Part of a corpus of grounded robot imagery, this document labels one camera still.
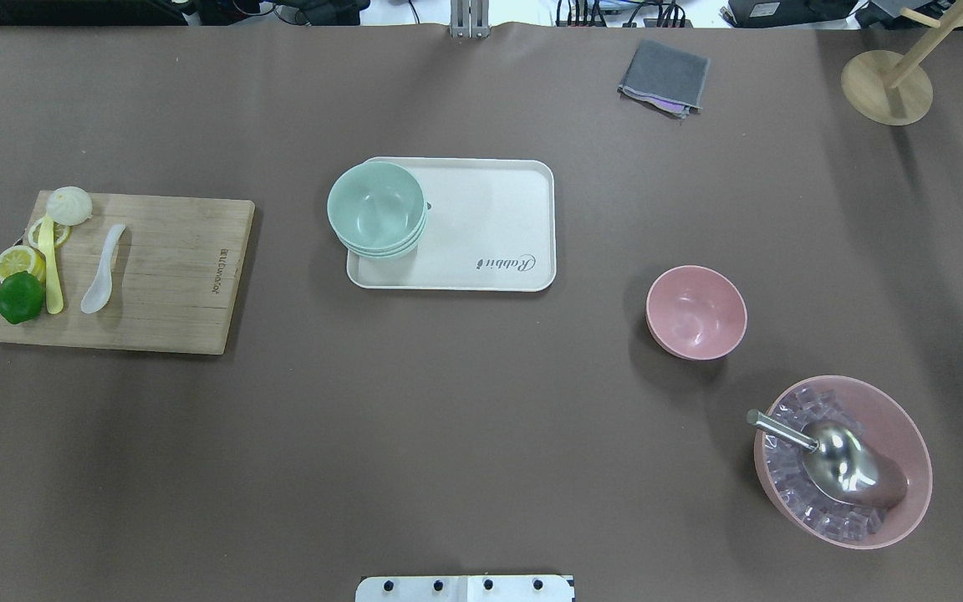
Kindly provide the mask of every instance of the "bowl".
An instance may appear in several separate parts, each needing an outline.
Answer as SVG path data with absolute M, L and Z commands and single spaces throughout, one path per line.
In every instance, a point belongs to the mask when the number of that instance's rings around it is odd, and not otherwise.
M 913 533 L 913 529 L 920 525 L 931 503 L 932 469 L 928 446 L 921 437 L 920 430 L 913 419 L 905 414 L 905 410 L 898 405 L 898 401 L 879 391 L 875 386 L 856 378 L 847 376 L 815 376 L 802 380 L 786 389 L 771 407 L 767 414 L 775 412 L 783 397 L 809 385 L 818 391 L 833 391 L 834 397 L 841 405 L 845 414 L 852 416 L 864 427 L 861 441 L 868 443 L 878 453 L 890 457 L 898 462 L 902 472 L 909 478 L 909 491 L 905 499 L 887 511 L 886 517 L 876 533 L 868 533 L 860 541 L 836 541 L 824 537 L 810 528 L 806 523 L 795 517 L 779 496 L 779 491 L 772 483 L 767 470 L 767 449 L 764 443 L 764 433 L 757 431 L 757 439 L 753 442 L 753 460 L 757 465 L 757 477 L 768 499 L 772 500 L 780 514 L 800 529 L 812 533 L 827 543 L 851 549 L 886 548 L 898 543 Z
M 333 232 L 353 251 L 402 251 L 425 227 L 425 198 L 411 172 L 367 161 L 337 178 L 325 206 Z
M 360 257 L 367 257 L 370 259 L 394 259 L 396 257 L 404 256 L 409 252 L 413 251 L 414 248 L 418 247 L 418 240 L 420 240 L 421 234 L 425 230 L 425 220 L 427 220 L 427 217 L 423 216 L 423 226 L 421 226 L 421 228 L 418 228 L 416 230 L 416 233 L 414 233 L 414 235 L 410 237 L 410 239 L 406 240 L 404 244 L 401 244 L 398 247 L 391 248 L 389 251 L 382 251 L 379 253 L 375 253 L 372 251 L 364 250 L 364 248 L 357 248 L 351 243 L 348 243 L 348 241 L 345 241 L 344 239 L 340 239 L 340 242 L 343 243 L 344 246 L 347 247 L 352 253 L 354 253 L 355 255 L 359 255 Z
M 730 354 L 746 333 L 746 305 L 715 270 L 679 266 L 653 282 L 645 300 L 653 339 L 676 357 L 713 360 Z

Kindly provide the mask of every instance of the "large pink bowl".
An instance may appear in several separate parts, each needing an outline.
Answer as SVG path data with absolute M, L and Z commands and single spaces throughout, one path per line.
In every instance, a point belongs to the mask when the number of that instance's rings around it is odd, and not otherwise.
M 901 500 L 898 506 L 894 506 L 887 512 L 878 533 L 869 533 L 868 537 L 860 541 L 840 542 L 826 538 L 800 522 L 790 509 L 787 509 L 786 504 L 782 503 L 779 491 L 775 488 L 775 484 L 772 484 L 771 476 L 767 473 L 764 433 L 757 431 L 757 440 L 753 443 L 753 457 L 757 463 L 757 477 L 764 486 L 764 492 L 768 498 L 772 500 L 783 517 L 790 519 L 813 536 L 827 543 L 840 545 L 842 548 L 886 548 L 887 545 L 898 543 L 907 534 L 913 533 L 913 529 L 920 525 L 921 519 L 928 512 L 932 480 L 928 446 L 925 445 L 924 437 L 921 437 L 920 430 L 913 419 L 905 414 L 898 405 L 898 401 L 891 400 L 890 396 L 883 391 L 879 391 L 867 382 L 847 376 L 815 376 L 802 380 L 783 391 L 779 399 L 767 408 L 767 414 L 771 415 L 783 397 L 803 385 L 810 385 L 815 390 L 833 390 L 842 409 L 863 424 L 864 435 L 861 439 L 880 454 L 898 462 L 902 472 L 905 472 L 905 476 L 909 478 L 909 492 L 905 494 L 905 499 Z
M 730 354 L 746 333 L 746 305 L 738 289 L 715 270 L 679 266 L 653 282 L 645 299 L 653 339 L 685 360 Z

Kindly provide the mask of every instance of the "metal bracket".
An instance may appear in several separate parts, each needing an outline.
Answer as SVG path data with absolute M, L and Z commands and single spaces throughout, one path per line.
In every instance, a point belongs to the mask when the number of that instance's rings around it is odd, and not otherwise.
M 489 38 L 489 0 L 451 0 L 453 38 Z
M 572 575 L 444 575 L 366 578 L 355 602 L 574 602 Z

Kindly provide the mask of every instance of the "tray logo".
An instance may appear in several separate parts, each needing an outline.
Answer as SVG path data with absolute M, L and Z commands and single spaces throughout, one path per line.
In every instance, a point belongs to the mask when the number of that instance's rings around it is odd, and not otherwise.
M 518 270 L 528 272 L 538 264 L 538 259 L 530 254 L 520 255 L 519 259 L 478 259 L 475 269 L 489 268 L 490 270 Z
M 228 248 L 223 248 L 217 255 L 217 272 L 214 273 L 214 286 L 211 287 L 211 293 L 222 294 L 222 274 L 225 273 L 225 267 L 229 264 L 229 250 Z

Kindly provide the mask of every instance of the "round wooden base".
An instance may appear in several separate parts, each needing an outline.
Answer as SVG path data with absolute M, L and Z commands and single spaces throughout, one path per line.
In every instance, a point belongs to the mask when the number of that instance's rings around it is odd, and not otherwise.
M 909 125 L 928 114 L 934 92 L 919 65 L 897 87 L 887 89 L 883 76 L 893 71 L 902 54 L 870 50 L 857 54 L 842 69 L 842 92 L 864 117 L 886 125 Z

